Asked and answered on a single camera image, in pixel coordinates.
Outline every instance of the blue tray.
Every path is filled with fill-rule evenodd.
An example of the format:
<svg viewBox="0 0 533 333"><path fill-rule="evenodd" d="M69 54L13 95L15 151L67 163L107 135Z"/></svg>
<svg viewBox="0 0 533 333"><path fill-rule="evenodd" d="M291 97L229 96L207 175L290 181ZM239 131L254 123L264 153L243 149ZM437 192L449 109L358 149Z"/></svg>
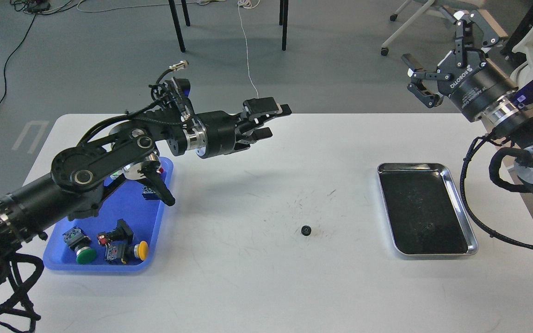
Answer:
<svg viewBox="0 0 533 333"><path fill-rule="evenodd" d="M166 186L170 185L174 165L168 158L161 157L161 174ZM49 242L43 254L44 266L55 271L95 271L95 272L135 272L147 267L154 257L157 234L161 225L163 207L160 200L145 200L142 195L142 184L127 180L102 205L98 217L62 219L55 224ZM149 245L148 257L144 261L131 260L127 264L108 264L104 261L105 247L98 244L96 234L116 228L117 220L124 219L135 234L133 244L146 241ZM92 239L91 248L97 256L93 262L80 265L75 261L75 252L63 242L63 233L77 226Z"/></svg>

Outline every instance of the stainless steel tray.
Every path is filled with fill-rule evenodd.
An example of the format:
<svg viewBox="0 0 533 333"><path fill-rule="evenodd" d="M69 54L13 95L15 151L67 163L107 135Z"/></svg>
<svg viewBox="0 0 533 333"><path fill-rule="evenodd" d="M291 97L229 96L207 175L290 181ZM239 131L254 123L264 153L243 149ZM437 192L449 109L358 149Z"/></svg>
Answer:
<svg viewBox="0 0 533 333"><path fill-rule="evenodd" d="M383 163L378 179L400 253L421 259L476 253L476 237L444 165Z"/></svg>

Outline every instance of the gray floor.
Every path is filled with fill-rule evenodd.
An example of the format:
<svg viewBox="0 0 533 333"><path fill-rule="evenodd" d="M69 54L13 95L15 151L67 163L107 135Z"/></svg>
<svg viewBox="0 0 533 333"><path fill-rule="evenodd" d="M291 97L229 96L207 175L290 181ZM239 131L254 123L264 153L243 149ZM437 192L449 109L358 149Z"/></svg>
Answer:
<svg viewBox="0 0 533 333"><path fill-rule="evenodd" d="M387 57L379 54L382 42L418 6L390 22L401 2L291 0L287 51L280 49L279 1L262 0L258 8L242 10L250 70L260 96L288 103L294 112L457 112L448 102L433 110L419 103L406 90L409 80L400 60L402 53L412 53L433 68L453 45L453 30L444 20L424 15L390 46ZM150 3L89 0L83 9ZM489 0L486 8L510 34L531 3ZM167 6L105 13L72 9L36 17L8 64L8 95L0 106L0 196L22 185L59 116L136 110L150 102L148 84L180 59L191 64L177 76L191 81L197 112L239 112L242 101L255 97L235 1L188 8L192 27L182 27L186 54L178 49ZM31 19L0 1L0 97L4 62ZM493 60L510 72L497 51L491 51ZM38 129L43 131L40 139ZM358 129L348 124L347 130Z"/></svg>

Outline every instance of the robotic arm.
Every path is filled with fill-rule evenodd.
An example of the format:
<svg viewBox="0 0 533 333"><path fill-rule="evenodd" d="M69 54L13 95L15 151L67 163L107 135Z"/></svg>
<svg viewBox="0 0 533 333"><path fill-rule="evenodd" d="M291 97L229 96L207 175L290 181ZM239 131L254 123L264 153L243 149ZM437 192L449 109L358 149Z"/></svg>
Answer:
<svg viewBox="0 0 533 333"><path fill-rule="evenodd" d="M9 279L16 291L0 306L0 314L13 313L12 307L21 302L28 313L20 315L31 318L33 331L33 321L40 317L31 310L26 292L40 276L43 265L40 259L16 251L34 236L46 240L44 231L55 222L64 217L73 220L97 216L104 200L126 179L154 189L169 206L175 203L157 173L161 164L155 142L166 140L174 156L192 149L201 158L232 154L271 137L264 123L291 114L287 104L279 105L272 97L244 101L243 112L235 115L223 111L196 114L188 99L188 80L161 81L167 73L186 66L186 62L171 66L156 84L150 85L153 103L96 124L78 145L55 156L49 174L0 198L0 284ZM97 133L116 123L108 136L92 141ZM104 186L104 180L120 169L122 175ZM36 265L36 278L33 274L23 283L17 263L26 261Z"/></svg>
<svg viewBox="0 0 533 333"><path fill-rule="evenodd" d="M489 48L503 42L508 36L487 11L459 11L453 15L453 24L456 28L455 46L440 61L436 71L423 69L410 54L402 56L411 78L408 90L429 108L440 105L447 97L469 122L484 119L494 129L489 137L482 138L483 141L503 138L512 143L511 148L501 148L491 159L491 181L509 191L533 194L533 80L518 89L507 74L488 59L486 52ZM474 44L474 25L482 31L482 46ZM439 93L427 90L423 80L436 81ZM471 146L465 158L461 192L464 192L465 169L476 150ZM499 177L499 168L505 156L515 158L514 169L521 185L510 184ZM480 222L470 211L469 214L477 224ZM521 244L484 225L478 225L500 240ZM525 245L520 246L533 249L532 245Z"/></svg>

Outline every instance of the black robotic arm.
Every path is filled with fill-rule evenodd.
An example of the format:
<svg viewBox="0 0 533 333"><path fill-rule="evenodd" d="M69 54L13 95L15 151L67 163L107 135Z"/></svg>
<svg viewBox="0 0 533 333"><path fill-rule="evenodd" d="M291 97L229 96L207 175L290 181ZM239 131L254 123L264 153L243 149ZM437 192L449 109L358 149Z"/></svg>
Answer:
<svg viewBox="0 0 533 333"><path fill-rule="evenodd" d="M127 179L154 189L165 204L175 203L157 173L161 164L156 142L166 140L174 156L193 149L201 158L232 154L271 137L264 124L291 114L287 104L279 105L272 97L249 99L243 103L243 111L234 115L223 111L196 114L188 99L188 80L162 80L169 72L187 65L180 62L171 66L150 85L154 101L147 107L96 124L78 145L55 156L49 174L0 198L0 284L8 279L15 291L0 305L0 314L26 316L31 320L30 331L34 331L34 321L40 316L32 310L27 291L42 273L43 265L37 257L16 251L34 236L46 240L44 231L55 222L64 217L97 216L104 200ZM94 139L111 125L115 126L109 135ZM105 186L104 180L117 171L122 171L120 177ZM25 282L19 277L19 262L36 266ZM26 311L13 308L18 302Z"/></svg>

